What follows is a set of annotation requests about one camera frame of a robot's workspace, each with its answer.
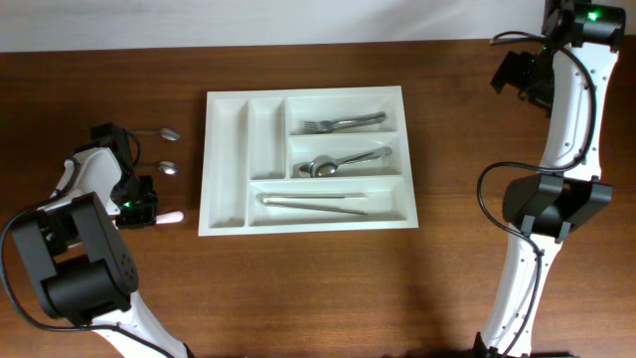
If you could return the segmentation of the pink plastic knife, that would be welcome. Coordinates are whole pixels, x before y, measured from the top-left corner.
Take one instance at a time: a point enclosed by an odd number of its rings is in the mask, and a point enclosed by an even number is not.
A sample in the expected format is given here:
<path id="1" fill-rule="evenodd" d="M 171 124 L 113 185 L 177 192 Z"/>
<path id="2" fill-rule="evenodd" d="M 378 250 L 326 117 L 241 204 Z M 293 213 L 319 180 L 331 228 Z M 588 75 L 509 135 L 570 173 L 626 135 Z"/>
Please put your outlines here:
<path id="1" fill-rule="evenodd" d="M 156 217 L 157 225 L 175 224 L 184 220 L 185 215 L 182 211 L 173 211 L 169 213 L 160 214 Z"/>

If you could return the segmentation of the metal kitchen tongs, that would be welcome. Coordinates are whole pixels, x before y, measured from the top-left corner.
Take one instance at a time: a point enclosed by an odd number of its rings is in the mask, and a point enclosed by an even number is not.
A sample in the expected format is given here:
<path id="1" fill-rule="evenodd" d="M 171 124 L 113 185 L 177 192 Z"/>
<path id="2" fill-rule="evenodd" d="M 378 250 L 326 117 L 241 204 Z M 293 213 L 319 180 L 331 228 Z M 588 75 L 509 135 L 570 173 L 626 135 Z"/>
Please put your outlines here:
<path id="1" fill-rule="evenodd" d="M 299 209 L 309 211 L 320 211 L 330 213 L 341 213 L 349 215 L 367 216 L 368 212 L 360 209 L 345 208 L 337 205 L 325 205 L 324 201 L 346 201 L 366 199 L 365 194 L 342 193 L 342 194 L 292 194 L 292 193 L 260 193 L 256 195 L 256 200 L 263 206 L 281 207 L 288 209 Z"/>

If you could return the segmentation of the large metal spoon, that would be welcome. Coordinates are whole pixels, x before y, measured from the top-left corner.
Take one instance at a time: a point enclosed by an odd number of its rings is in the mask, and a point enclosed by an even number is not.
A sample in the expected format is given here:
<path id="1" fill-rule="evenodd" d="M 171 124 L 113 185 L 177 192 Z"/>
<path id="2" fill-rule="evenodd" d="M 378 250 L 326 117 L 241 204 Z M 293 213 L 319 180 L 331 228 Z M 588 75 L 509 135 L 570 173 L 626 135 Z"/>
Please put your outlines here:
<path id="1" fill-rule="evenodd" d="M 371 151 L 357 153 L 345 157 L 334 158 L 329 155 L 320 155 L 310 164 L 309 173 L 311 177 L 326 177 L 336 173 L 343 165 L 356 164 L 366 161 L 376 160 L 393 153 L 390 147 L 381 147 Z"/>
<path id="2" fill-rule="evenodd" d="M 294 178 L 314 178 L 313 162 L 297 163 L 293 166 Z"/>

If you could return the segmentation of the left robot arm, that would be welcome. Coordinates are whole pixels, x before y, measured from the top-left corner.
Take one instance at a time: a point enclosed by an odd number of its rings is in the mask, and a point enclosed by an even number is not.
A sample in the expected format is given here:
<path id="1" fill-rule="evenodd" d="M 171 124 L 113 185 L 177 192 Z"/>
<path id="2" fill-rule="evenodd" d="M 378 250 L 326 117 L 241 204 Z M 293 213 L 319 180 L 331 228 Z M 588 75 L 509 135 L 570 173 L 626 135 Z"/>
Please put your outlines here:
<path id="1" fill-rule="evenodd" d="M 134 132 L 92 128 L 89 143 L 66 158 L 51 197 L 11 218 L 1 238 L 14 240 L 42 310 L 68 321 L 59 332 L 94 332 L 124 357 L 189 357 L 141 298 L 120 236 L 184 219 L 181 211 L 158 213 L 152 178 L 135 173 L 140 154 Z"/>

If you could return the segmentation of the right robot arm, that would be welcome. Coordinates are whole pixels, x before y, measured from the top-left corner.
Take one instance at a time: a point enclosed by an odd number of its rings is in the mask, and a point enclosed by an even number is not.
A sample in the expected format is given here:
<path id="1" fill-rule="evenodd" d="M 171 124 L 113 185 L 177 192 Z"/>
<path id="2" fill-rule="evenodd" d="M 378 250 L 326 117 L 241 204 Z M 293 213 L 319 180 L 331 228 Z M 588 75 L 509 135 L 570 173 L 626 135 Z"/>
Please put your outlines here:
<path id="1" fill-rule="evenodd" d="M 538 165 L 511 161 L 528 176 L 504 194 L 501 220 L 507 256 L 495 304 L 477 333 L 474 357 L 530 357 L 532 331 L 549 271 L 567 237 L 611 202 L 601 181 L 599 139 L 609 79 L 625 39 L 627 14 L 591 1 L 549 1 L 538 35 L 507 31 L 493 46 L 534 42 L 534 53 L 510 52 L 491 80 L 517 89 L 543 109 L 550 128 Z"/>

